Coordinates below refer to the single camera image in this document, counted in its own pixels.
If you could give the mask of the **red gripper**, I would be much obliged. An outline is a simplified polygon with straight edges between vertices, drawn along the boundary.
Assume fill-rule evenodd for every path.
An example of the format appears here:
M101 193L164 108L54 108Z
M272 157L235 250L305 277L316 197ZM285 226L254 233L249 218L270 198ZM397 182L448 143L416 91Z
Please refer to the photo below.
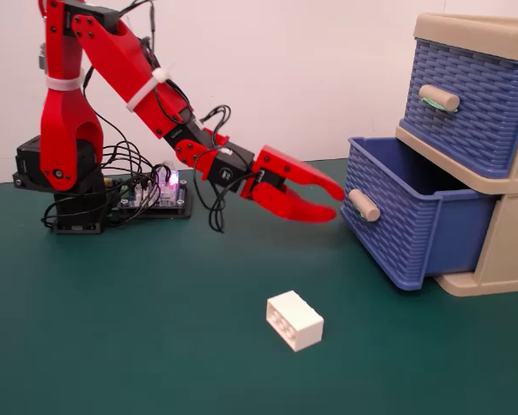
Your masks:
M334 208L306 201L287 188L286 181L320 187L336 201L345 198L344 189L330 176L271 146L264 146L257 155L252 173L240 196L286 220L320 223L336 217Z

